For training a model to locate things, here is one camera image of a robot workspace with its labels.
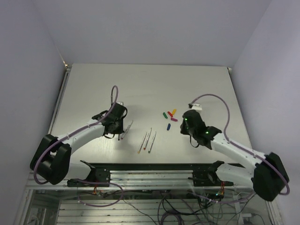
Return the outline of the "white pen purple end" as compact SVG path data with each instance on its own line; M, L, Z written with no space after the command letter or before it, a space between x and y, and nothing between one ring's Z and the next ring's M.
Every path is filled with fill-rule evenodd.
M125 129L124 133L121 135L120 139L123 140L123 138L127 135L129 129L132 126L133 121L131 121L131 123L127 126L127 128Z

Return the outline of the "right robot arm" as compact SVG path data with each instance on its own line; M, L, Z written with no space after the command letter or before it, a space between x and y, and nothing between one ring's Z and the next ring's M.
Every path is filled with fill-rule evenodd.
M194 139L198 146L222 153L239 163L239 166L219 160L213 163L206 175L211 185L220 182L239 184L253 189L268 202L272 202L287 188L289 177L277 154L272 152L266 155L227 140L220 129L206 126L196 110L188 110L182 117L181 134Z

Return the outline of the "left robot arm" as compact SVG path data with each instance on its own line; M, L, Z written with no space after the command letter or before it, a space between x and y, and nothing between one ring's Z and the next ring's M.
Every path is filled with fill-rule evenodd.
M91 186L96 179L96 169L85 161L72 162L71 156L81 147L94 139L107 135L121 135L123 120L128 110L122 103L112 104L91 118L82 128L70 134L44 136L30 163L37 184L56 185L66 178L79 179L85 186Z

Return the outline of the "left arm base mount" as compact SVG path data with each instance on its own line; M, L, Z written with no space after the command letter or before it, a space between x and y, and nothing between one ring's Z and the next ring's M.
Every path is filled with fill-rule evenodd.
M80 160L77 163L70 163L66 179L67 186L72 188L109 187L110 173L98 164Z

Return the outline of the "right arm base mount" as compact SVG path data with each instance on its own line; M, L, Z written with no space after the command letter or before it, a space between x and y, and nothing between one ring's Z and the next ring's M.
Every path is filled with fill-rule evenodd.
M216 161L212 164L195 164L192 167L192 175L188 180L193 182L194 187L221 186L225 182L217 176L217 169L224 164L224 161Z

